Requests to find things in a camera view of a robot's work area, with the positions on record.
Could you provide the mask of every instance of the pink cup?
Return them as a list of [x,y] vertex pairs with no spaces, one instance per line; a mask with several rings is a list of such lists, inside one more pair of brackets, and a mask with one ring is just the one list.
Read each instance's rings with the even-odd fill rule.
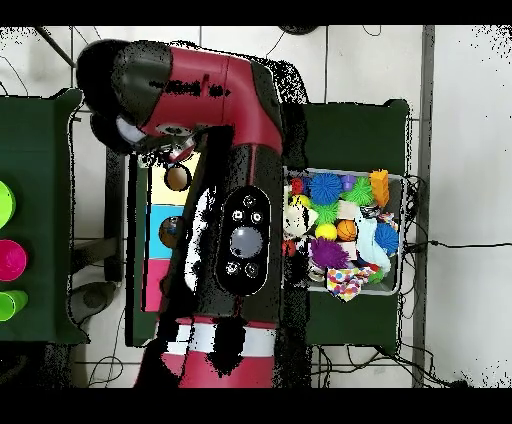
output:
[[27,266],[27,252],[12,240],[0,240],[0,281],[16,280]]

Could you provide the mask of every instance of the green cup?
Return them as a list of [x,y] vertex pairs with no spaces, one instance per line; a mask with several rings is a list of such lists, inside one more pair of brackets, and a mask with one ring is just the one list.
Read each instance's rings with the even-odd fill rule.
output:
[[0,322],[9,321],[28,302],[28,295],[21,290],[0,292]]
[[9,222],[16,210],[16,199],[7,185],[0,181],[0,228]]

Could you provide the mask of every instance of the metal frame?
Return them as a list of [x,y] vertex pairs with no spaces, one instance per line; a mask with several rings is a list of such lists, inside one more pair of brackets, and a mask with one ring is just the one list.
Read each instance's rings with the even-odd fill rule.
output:
[[[434,93],[434,42],[435,25],[424,25],[422,35],[421,96],[420,96],[420,137],[418,146],[418,177],[422,178],[426,188],[420,204],[416,221],[416,242],[424,243],[424,250],[416,253],[416,286],[413,314],[413,345],[425,349],[425,323],[427,313],[427,257],[428,257],[428,221],[430,202],[430,145],[432,140],[432,103]],[[422,369],[425,368],[425,351],[413,349],[412,387],[421,387]]]

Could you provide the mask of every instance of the black circular button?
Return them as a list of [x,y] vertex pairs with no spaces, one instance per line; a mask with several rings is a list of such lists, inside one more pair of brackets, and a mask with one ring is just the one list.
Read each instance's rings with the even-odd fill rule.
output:
[[238,262],[228,262],[226,265],[226,272],[229,275],[236,275],[240,271],[240,264]]
[[244,197],[244,206],[246,208],[252,208],[256,204],[256,199],[252,196]]
[[238,227],[231,234],[230,249],[239,258],[252,258],[260,253],[263,247],[263,237],[252,227]]
[[258,265],[249,263],[245,266],[245,273],[250,278],[256,278],[258,276]]
[[259,224],[261,222],[261,214],[259,212],[253,212],[253,214],[251,215],[251,219],[252,219],[252,222],[254,222],[255,224]]
[[242,219],[244,219],[244,213],[242,211],[233,212],[233,219],[235,221],[241,221]]

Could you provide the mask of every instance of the green table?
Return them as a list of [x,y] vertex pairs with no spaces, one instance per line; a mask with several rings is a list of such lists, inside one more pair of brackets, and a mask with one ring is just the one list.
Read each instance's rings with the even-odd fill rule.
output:
[[[307,122],[305,155],[287,151],[284,165],[346,171],[387,169],[392,174],[405,172],[405,129],[409,107],[403,100],[383,106],[354,103],[307,104],[301,106]],[[147,169],[137,169],[137,217],[146,206]],[[135,276],[142,275],[144,219],[137,219]],[[134,305],[140,305],[142,279],[135,278]],[[310,294],[310,320],[307,342],[322,345],[379,345],[395,350],[397,295],[361,295],[342,304],[328,293]],[[133,342],[140,346],[153,338],[156,314],[134,308]]]
[[79,90],[49,99],[0,96],[0,180],[16,197],[16,212],[0,238],[19,242],[29,262],[21,277],[0,290],[28,293],[27,306],[0,323],[0,341],[86,340],[67,315],[71,265],[71,173],[68,128]]

